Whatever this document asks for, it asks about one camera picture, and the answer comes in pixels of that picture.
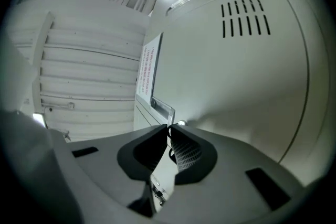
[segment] white machine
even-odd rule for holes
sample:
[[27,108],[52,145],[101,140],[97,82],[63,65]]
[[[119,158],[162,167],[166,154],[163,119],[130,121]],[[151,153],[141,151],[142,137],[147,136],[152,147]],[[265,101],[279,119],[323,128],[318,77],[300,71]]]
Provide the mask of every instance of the white machine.
[[175,111],[172,123],[249,143],[304,186],[325,174],[336,39],[324,0],[157,0],[145,44],[160,33],[152,96],[163,106],[136,96],[135,130]]

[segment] ceiling vent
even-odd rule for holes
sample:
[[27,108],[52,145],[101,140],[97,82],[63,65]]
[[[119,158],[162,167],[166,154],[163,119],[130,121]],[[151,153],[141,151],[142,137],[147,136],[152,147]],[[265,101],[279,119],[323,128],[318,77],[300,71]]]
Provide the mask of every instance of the ceiling vent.
[[268,20],[260,0],[236,0],[221,4],[223,38],[242,35],[270,35]]

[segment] black slot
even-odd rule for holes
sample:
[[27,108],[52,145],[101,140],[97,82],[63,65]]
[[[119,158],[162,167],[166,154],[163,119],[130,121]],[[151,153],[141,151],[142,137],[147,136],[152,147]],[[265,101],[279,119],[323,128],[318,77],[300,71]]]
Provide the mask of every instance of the black slot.
[[243,3],[245,13],[247,13],[247,8],[246,8],[246,6],[245,6],[245,1],[244,1],[244,0],[241,0],[241,2]]
[[230,19],[230,23],[231,23],[231,36],[233,37],[233,21],[232,21],[232,19]]
[[258,33],[261,35],[260,25],[259,25],[259,20],[258,20],[257,15],[256,15],[256,23],[257,23],[257,27],[258,27]]
[[224,18],[224,6],[221,4],[222,6],[222,17]]
[[235,1],[235,5],[236,5],[237,14],[239,14],[239,7],[238,7],[238,4],[237,4],[237,1]]
[[252,0],[250,0],[250,4],[251,4],[251,7],[252,7],[253,11],[256,12],[256,9],[254,8]]
[[268,26],[268,22],[267,22],[267,18],[266,16],[264,15],[264,20],[265,20],[265,24],[266,24],[266,28],[267,28],[267,34],[271,34],[271,31],[269,30],[269,26]]
[[231,14],[231,6],[230,6],[230,3],[227,3],[227,6],[229,7],[229,14],[230,14],[230,16],[231,16],[232,14]]
[[263,8],[263,6],[262,6],[260,0],[257,0],[257,1],[258,1],[258,3],[259,3],[259,6],[260,6],[261,11],[263,12],[263,11],[264,11],[264,8]]
[[78,158],[78,157],[85,156],[85,155],[88,155],[88,154],[91,154],[97,151],[98,149],[92,146],[92,147],[83,148],[82,150],[72,151],[72,154],[75,158]]
[[249,17],[246,17],[246,20],[247,20],[248,32],[249,32],[250,35],[252,35],[251,24],[250,24],[250,19],[249,19]]
[[223,38],[225,38],[225,21],[223,21]]
[[272,211],[290,200],[290,197],[261,168],[255,168],[245,173]]
[[242,22],[240,21],[240,18],[238,18],[238,22],[239,22],[239,32],[240,32],[240,35],[242,36],[243,35],[243,29],[242,29]]

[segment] ceiling light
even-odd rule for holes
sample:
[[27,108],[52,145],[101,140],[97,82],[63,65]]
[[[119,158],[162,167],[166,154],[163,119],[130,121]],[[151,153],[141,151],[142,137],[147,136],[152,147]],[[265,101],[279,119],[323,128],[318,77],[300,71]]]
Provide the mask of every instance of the ceiling light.
[[36,122],[38,122],[39,124],[41,124],[44,128],[46,127],[46,122],[44,120],[44,117],[42,114],[39,113],[33,113],[33,118]]

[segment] printed sign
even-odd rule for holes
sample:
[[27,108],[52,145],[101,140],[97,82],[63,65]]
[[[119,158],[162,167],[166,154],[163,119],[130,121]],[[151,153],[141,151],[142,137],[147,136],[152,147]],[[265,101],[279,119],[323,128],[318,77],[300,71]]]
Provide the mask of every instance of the printed sign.
[[160,48],[161,34],[143,46],[140,73],[137,86],[137,95],[150,105],[153,80],[155,75],[156,59]]

